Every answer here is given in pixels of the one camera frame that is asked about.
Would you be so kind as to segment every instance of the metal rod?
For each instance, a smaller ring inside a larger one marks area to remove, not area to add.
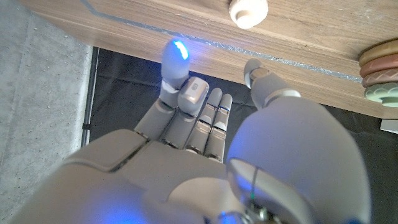
[[[90,77],[88,79],[86,110],[85,110],[85,117],[84,117],[83,126],[82,126],[83,133],[81,136],[81,147],[86,146],[90,140],[91,110],[93,109],[94,90],[95,90],[95,81],[97,78],[98,55],[99,54],[100,54],[100,49],[97,47],[93,47],[93,56],[91,58]]]

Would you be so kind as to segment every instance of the pink ring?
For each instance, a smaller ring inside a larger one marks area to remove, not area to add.
[[[366,63],[359,71],[359,74],[362,78],[365,78],[370,73],[390,68],[398,68],[398,54],[384,56]]]
[[[366,88],[375,84],[384,84],[389,82],[398,82],[398,68],[381,70],[366,75],[362,80],[362,86]]]

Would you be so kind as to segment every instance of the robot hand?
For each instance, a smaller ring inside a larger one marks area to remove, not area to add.
[[[198,77],[188,79],[189,60],[180,40],[166,45],[159,99],[134,130],[147,139],[222,163],[232,97],[215,88],[198,116],[209,85]]]
[[[364,162],[326,109],[250,60],[258,111],[223,164],[231,96],[215,88],[199,114],[209,86],[188,66],[182,42],[169,42],[159,99],[134,131],[71,155],[11,223],[370,222]]]

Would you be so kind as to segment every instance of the white knob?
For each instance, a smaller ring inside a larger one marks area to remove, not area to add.
[[[259,24],[267,13],[267,0],[233,0],[229,5],[232,21],[242,29],[250,29]]]

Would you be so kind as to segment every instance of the blue light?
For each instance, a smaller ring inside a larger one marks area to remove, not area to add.
[[[184,44],[179,40],[173,41],[173,43],[177,46],[178,49],[180,49],[182,58],[184,58],[184,60],[187,59],[188,58],[188,50],[184,46]]]

